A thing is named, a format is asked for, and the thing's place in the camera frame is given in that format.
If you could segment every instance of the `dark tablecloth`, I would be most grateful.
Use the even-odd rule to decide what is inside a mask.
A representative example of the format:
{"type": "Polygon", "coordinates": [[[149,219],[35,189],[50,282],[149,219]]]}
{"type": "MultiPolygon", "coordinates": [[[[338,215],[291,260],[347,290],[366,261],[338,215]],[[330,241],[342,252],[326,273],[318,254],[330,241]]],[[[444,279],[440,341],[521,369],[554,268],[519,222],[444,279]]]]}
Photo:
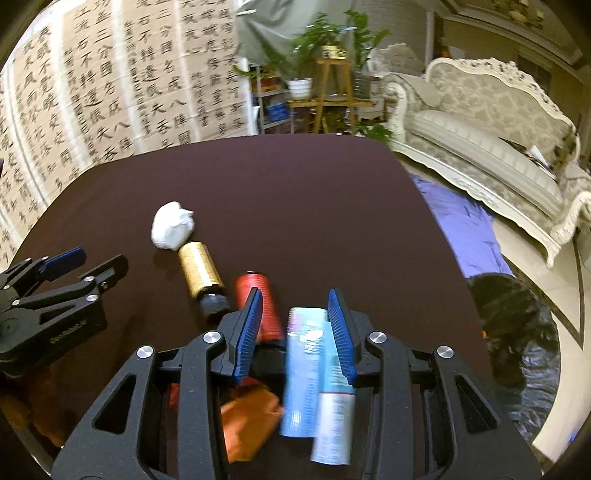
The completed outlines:
{"type": "MultiPolygon", "coordinates": [[[[456,260],[401,164],[375,141],[267,135],[169,148],[97,166],[49,207],[18,251],[54,255],[81,246],[87,267],[124,254],[129,274],[104,296],[106,331],[56,368],[60,414],[86,411],[123,362],[145,344],[185,345],[206,329],[189,299],[177,253],[150,240],[154,214],[176,200],[194,211],[229,287],[265,273],[282,321],[291,307],[326,307],[340,287],[351,309],[406,345],[450,345],[486,379],[478,317],[456,260]]],[[[54,284],[64,284],[76,271],[54,284]]],[[[309,461],[309,440],[274,438],[238,478],[342,478],[309,461]]]]}

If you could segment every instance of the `gold cylinder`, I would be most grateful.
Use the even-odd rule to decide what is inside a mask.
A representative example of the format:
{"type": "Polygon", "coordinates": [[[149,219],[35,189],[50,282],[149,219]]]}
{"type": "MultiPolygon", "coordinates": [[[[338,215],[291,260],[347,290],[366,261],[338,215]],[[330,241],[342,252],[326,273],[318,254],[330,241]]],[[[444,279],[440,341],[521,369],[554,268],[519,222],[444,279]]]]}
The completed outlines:
{"type": "Polygon", "coordinates": [[[223,287],[222,280],[205,244],[191,242],[178,251],[181,267],[189,286],[191,296],[196,298],[206,287],[223,287]]]}

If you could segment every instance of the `orange cloth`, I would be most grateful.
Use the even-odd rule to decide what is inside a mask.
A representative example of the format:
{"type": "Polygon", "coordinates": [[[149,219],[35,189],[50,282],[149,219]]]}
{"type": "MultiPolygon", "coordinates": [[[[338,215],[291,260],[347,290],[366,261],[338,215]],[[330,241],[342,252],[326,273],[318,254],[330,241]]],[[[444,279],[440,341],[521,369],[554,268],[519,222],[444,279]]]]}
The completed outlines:
{"type": "Polygon", "coordinates": [[[265,387],[254,388],[222,406],[228,461],[251,460],[277,428],[281,415],[279,398],[265,387]]]}
{"type": "Polygon", "coordinates": [[[23,429],[31,422],[41,435],[56,447],[66,442],[66,429],[56,414],[57,399],[51,367],[35,372],[24,380],[8,384],[0,392],[0,409],[8,423],[23,429]]]}

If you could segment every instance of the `black bag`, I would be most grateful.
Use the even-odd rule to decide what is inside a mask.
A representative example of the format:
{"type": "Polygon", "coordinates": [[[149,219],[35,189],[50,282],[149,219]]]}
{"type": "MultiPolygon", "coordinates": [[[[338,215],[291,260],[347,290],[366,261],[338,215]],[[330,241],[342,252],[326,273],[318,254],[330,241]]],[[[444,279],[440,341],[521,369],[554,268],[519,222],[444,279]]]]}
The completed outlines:
{"type": "Polygon", "coordinates": [[[550,308],[505,274],[468,279],[491,356],[496,395],[531,445],[550,414],[560,379],[558,330],[550,308]]]}

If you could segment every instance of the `purple cloth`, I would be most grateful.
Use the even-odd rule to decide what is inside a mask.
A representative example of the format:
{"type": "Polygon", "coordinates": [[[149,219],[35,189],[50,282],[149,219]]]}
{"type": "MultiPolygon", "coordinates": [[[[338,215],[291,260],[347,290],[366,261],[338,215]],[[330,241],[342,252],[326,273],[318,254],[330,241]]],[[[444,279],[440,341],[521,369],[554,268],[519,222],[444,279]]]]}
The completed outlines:
{"type": "Polygon", "coordinates": [[[481,273],[513,275],[501,255],[492,216],[472,199],[412,175],[462,269],[464,278],[481,273]]]}

